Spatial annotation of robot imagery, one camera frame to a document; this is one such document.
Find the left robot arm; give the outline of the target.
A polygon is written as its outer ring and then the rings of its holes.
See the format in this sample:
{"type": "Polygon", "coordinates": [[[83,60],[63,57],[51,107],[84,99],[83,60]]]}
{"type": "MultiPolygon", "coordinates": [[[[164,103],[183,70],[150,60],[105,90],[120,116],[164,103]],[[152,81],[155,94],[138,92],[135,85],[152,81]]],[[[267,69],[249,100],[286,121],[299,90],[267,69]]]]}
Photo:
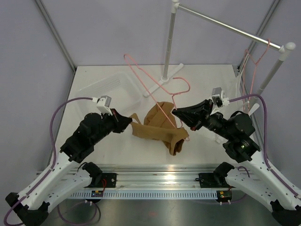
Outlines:
{"type": "Polygon", "coordinates": [[[6,202],[26,226],[40,226],[49,213],[74,192],[84,187],[97,187],[102,181],[102,171],[92,162],[86,163],[73,178],[61,179],[81,164],[93,151],[94,146],[113,133],[122,133],[132,118],[111,113],[89,113],[62,145],[55,165],[47,167],[26,189],[10,193],[6,202]]]}

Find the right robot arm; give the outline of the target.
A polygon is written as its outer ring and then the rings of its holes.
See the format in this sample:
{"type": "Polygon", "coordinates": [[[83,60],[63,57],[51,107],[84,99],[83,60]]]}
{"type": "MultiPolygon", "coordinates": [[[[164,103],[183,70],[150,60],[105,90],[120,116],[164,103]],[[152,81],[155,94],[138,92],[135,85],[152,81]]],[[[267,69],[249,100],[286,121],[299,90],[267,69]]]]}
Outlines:
{"type": "Polygon", "coordinates": [[[211,99],[190,107],[172,111],[192,131],[204,127],[226,139],[222,146],[226,154],[242,167],[247,168],[260,183],[244,177],[233,165],[223,162],[214,170],[214,183],[238,188],[260,202],[282,226],[301,224],[300,190],[293,186],[264,157],[263,151],[251,139],[254,133],[252,120],[242,111],[234,112],[225,119],[220,112],[213,113],[211,99]]]}

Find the brown tank top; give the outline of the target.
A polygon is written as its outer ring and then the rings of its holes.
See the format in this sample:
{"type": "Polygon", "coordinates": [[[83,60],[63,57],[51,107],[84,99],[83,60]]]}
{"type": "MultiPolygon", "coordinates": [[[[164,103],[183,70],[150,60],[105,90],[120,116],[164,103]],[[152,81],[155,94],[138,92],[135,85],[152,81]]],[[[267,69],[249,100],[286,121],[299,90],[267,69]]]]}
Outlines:
{"type": "Polygon", "coordinates": [[[138,138],[162,141],[170,155],[175,156],[182,151],[185,139],[189,137],[186,129],[178,128],[172,115],[174,104],[170,102],[159,102],[147,113],[144,122],[141,123],[137,114],[130,117],[132,135],[138,138]]]}

